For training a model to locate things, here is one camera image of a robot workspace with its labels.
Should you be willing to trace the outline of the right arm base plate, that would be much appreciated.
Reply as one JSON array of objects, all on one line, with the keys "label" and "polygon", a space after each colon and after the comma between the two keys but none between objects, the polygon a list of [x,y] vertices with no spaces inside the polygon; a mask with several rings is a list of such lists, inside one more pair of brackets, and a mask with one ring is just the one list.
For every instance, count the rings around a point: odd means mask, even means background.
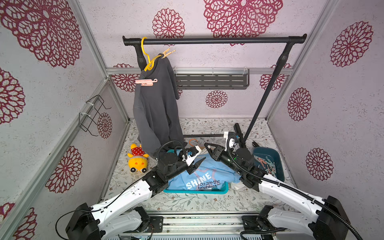
[{"label": "right arm base plate", "polygon": [[286,230],[285,228],[274,227],[266,217],[258,215],[242,216],[242,222],[246,232],[272,234]]}]

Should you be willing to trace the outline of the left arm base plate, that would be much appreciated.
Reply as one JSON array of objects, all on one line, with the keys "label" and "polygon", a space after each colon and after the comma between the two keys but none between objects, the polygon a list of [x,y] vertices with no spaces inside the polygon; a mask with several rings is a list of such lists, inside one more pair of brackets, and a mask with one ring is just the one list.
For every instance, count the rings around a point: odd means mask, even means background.
[{"label": "left arm base plate", "polygon": [[125,231],[128,233],[162,233],[164,226],[164,217],[162,216],[150,216],[150,220],[141,224],[137,230]]}]

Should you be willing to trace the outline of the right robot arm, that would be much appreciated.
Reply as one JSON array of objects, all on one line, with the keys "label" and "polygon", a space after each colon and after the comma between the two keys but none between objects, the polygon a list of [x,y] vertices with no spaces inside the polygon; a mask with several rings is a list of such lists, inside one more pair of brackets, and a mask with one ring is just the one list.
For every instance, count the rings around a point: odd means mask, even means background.
[{"label": "right robot arm", "polygon": [[239,174],[247,188],[272,196],[295,209],[295,212],[289,212],[266,205],[258,215],[243,219],[243,235],[293,230],[316,240],[346,239],[351,224],[338,199],[332,196],[323,199],[286,185],[258,168],[254,156],[246,148],[235,153],[217,144],[206,143],[205,148],[215,161]]}]

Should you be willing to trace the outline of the dark grey t-shirt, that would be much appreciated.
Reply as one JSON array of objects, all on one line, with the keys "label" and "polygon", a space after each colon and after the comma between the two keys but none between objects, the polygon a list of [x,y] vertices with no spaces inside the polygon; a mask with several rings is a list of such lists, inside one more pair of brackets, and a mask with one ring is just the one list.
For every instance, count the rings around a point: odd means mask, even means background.
[{"label": "dark grey t-shirt", "polygon": [[167,58],[156,59],[153,69],[142,71],[139,79],[158,80],[149,87],[137,84],[133,105],[142,149],[155,158],[158,149],[168,141],[184,141],[177,105],[180,96]]}]

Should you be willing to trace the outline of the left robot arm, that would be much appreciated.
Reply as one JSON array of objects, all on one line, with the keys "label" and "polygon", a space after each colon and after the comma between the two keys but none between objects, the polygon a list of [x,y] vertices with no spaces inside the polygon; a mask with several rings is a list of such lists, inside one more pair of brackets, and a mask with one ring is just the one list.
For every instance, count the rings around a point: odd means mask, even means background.
[{"label": "left robot arm", "polygon": [[119,195],[93,206],[86,203],[72,211],[65,229],[69,240],[107,240],[123,232],[142,232],[150,221],[147,212],[138,205],[169,186],[169,181],[183,172],[192,174],[204,161],[195,156],[181,160],[166,153],[157,166]]}]

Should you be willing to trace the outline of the pink clothespin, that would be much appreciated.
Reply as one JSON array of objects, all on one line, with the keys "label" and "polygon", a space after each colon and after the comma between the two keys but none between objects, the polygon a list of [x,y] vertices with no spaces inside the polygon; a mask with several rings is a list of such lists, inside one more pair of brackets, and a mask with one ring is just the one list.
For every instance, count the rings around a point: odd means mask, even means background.
[{"label": "pink clothespin", "polygon": [[154,85],[154,83],[157,83],[158,79],[141,79],[141,80],[135,80],[135,84],[141,85],[143,87],[151,87]]}]

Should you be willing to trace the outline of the beige clothespin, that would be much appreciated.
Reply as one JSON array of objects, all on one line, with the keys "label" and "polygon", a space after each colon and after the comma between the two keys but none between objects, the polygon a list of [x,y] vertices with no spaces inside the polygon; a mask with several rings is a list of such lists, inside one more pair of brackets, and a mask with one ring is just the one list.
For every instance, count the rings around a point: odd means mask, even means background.
[{"label": "beige clothespin", "polygon": [[166,49],[162,54],[163,54],[163,59],[164,58],[167,58],[169,55],[171,55],[172,53],[174,53],[175,50],[171,50],[170,48]]}]

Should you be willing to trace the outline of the yellow plastic hanger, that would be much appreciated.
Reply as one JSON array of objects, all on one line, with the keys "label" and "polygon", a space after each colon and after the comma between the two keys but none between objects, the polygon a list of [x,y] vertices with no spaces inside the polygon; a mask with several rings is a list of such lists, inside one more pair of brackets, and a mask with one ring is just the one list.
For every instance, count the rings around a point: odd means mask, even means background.
[{"label": "yellow plastic hanger", "polygon": [[164,54],[158,54],[156,57],[151,59],[150,55],[146,53],[145,48],[144,48],[145,39],[147,39],[147,38],[143,37],[141,40],[141,49],[142,49],[143,55],[148,59],[148,63],[146,64],[144,71],[151,71],[154,68],[155,61],[158,58],[163,57]]}]

